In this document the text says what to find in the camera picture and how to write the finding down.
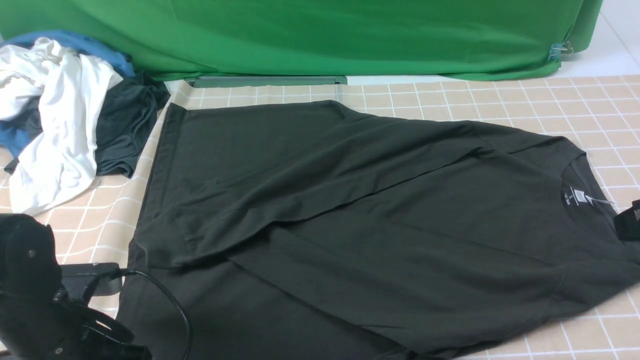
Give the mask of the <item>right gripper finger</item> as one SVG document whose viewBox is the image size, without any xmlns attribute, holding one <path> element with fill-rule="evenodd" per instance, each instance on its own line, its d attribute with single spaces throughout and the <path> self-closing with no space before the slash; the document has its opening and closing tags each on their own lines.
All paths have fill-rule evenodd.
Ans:
<svg viewBox="0 0 640 360">
<path fill-rule="evenodd" d="M 631 207 L 620 212 L 614 218 L 617 238 L 622 242 L 640 241 L 640 200 L 634 200 Z"/>
</svg>

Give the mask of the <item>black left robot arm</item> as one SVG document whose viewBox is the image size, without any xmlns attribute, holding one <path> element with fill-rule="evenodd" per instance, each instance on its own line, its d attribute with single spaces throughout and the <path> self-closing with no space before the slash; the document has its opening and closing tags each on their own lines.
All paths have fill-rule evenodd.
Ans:
<svg viewBox="0 0 640 360">
<path fill-rule="evenodd" d="M 3 360 L 151 360 L 146 346 L 95 296 L 122 288 L 114 262 L 61 265 L 52 228 L 27 214 L 1 215 Z"/>
</svg>

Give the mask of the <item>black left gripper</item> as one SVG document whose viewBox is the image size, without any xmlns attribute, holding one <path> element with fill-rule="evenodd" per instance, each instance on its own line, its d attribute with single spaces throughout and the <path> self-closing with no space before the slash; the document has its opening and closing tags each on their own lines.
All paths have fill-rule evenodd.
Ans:
<svg viewBox="0 0 640 360">
<path fill-rule="evenodd" d="M 149 349 L 112 317 L 77 301 L 39 304 L 32 360 L 151 360 Z"/>
</svg>

